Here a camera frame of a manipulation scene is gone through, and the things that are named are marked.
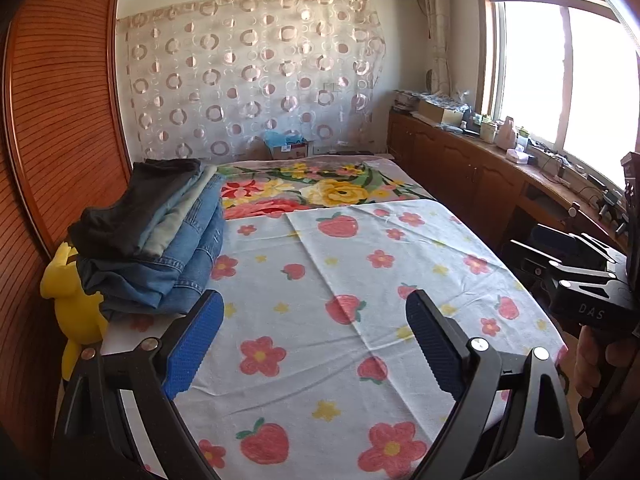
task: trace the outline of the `human hand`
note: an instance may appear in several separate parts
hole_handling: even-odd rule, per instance
[[[607,346],[605,358],[615,367],[628,367],[631,359],[634,363],[626,376],[620,391],[610,400],[607,413],[620,413],[627,406],[640,399],[640,356],[636,355],[639,341],[636,338],[616,341]],[[575,359],[574,383],[575,389],[582,397],[591,397],[594,389],[600,384],[600,370],[598,360],[600,347],[596,341],[593,329],[583,326],[578,339],[578,351]]]

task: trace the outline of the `bed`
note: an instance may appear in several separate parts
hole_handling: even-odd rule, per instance
[[[504,264],[395,164],[375,156],[220,169],[225,241],[209,288],[225,319],[175,405],[223,479],[402,478],[453,407],[406,323],[423,288],[499,351],[565,351]],[[110,324],[102,353],[160,336],[171,316]],[[507,392],[496,395],[489,424]],[[123,394],[145,466],[164,476]]]

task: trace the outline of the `white curtain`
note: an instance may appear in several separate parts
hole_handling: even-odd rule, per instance
[[[369,145],[386,50],[369,0],[199,0],[124,18],[118,36],[145,158],[245,160],[267,129]]]
[[[429,17],[431,89],[450,95],[451,80],[447,49],[449,47],[449,0],[425,0]]]

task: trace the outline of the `yellow plush toy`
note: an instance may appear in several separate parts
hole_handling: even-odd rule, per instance
[[[98,309],[102,294],[86,295],[82,290],[76,262],[67,263],[69,257],[75,254],[78,254],[76,248],[62,243],[40,282],[40,295],[54,299],[60,330],[69,339],[62,354],[62,378],[65,381],[71,377],[82,345],[101,341],[108,325]]]

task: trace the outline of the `black folded shirt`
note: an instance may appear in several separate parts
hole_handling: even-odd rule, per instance
[[[80,220],[69,226],[73,245],[85,258],[120,260],[134,256],[162,215],[201,172],[196,158],[135,162],[129,186],[115,204],[88,207]]]

